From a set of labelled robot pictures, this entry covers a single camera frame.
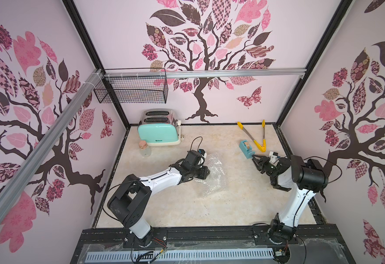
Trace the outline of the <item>clear bubble wrap sheet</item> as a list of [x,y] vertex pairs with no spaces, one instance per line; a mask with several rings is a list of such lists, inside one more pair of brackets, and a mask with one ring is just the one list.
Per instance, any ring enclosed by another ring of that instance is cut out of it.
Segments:
[[210,154],[205,161],[210,170],[206,179],[195,179],[195,191],[199,198],[206,198],[228,190],[227,175],[224,170],[223,158],[219,153]]

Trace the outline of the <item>teal tape dispenser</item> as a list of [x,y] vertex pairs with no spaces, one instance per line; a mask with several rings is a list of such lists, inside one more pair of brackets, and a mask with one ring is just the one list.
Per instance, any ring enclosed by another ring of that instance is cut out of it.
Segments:
[[253,158],[255,151],[252,149],[252,146],[250,145],[250,143],[247,140],[241,141],[239,143],[239,147],[247,159]]

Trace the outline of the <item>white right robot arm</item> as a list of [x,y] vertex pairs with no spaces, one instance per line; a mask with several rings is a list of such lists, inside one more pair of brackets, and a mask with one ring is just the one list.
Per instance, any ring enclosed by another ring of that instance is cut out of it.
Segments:
[[271,242],[286,243],[294,237],[309,201],[327,186],[328,176],[318,160],[297,155],[253,155],[252,161],[261,174],[269,176],[274,189],[290,193],[285,208],[276,214],[268,230]]

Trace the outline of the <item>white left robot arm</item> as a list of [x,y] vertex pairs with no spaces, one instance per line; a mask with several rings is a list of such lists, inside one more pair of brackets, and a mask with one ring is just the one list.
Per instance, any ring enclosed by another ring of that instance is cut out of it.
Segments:
[[152,226],[143,217],[150,198],[170,187],[195,178],[205,180],[210,174],[204,165],[207,153],[203,149],[190,150],[187,156],[166,170],[147,176],[128,175],[107,202],[107,208],[124,228],[131,231],[141,247],[147,247],[154,238]]

